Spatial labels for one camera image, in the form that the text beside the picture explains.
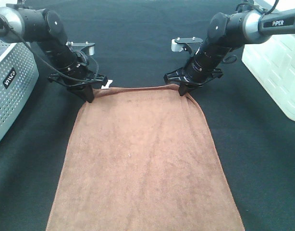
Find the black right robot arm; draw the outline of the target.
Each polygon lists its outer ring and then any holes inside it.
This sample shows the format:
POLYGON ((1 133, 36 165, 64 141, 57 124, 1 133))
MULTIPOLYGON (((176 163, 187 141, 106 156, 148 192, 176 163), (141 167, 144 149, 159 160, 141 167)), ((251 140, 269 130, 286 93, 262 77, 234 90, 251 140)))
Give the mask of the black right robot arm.
POLYGON ((223 72, 217 66, 228 63, 226 54, 245 44, 261 44, 272 35, 295 34, 295 9, 271 13, 248 3, 249 10, 217 13, 208 26, 207 38, 175 38, 171 50, 191 55, 185 66, 164 75, 165 83, 179 83, 179 94, 200 88, 223 72))

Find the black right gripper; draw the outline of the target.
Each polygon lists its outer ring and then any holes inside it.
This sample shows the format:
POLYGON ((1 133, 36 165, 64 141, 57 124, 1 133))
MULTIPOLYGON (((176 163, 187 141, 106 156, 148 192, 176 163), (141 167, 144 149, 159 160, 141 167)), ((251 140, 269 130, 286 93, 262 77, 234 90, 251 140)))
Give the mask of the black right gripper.
POLYGON ((180 83, 178 92, 180 96, 184 96, 186 93, 191 92, 193 87, 202 87, 216 78, 221 78, 221 69, 216 68, 211 72, 201 71, 196 74, 189 74, 181 67, 173 72, 166 73, 163 78, 166 84, 171 82, 180 83))

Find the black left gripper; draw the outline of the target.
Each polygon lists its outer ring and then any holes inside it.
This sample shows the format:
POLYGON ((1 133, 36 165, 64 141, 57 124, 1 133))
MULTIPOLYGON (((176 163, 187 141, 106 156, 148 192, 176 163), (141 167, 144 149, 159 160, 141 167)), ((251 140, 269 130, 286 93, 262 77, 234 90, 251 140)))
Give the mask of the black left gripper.
POLYGON ((80 77, 72 77, 71 75, 64 74, 62 72, 51 73, 48 76, 49 82, 56 82, 69 90, 78 90, 79 97, 92 103, 94 100, 93 84, 106 85, 107 77, 97 72, 80 73, 80 77))

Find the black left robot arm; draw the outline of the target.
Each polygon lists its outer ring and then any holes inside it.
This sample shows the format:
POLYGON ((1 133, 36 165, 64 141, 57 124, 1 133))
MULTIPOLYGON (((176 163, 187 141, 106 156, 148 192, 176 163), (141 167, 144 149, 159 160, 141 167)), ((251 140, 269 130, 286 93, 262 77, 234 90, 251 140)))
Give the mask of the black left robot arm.
POLYGON ((21 42, 28 49, 29 42, 36 42, 47 57, 44 64, 53 71, 49 82, 66 87, 83 101, 93 102, 93 85, 101 87, 108 82, 93 57, 95 44, 68 41, 62 21, 53 10, 35 10, 20 1, 0 7, 0 39, 21 42))

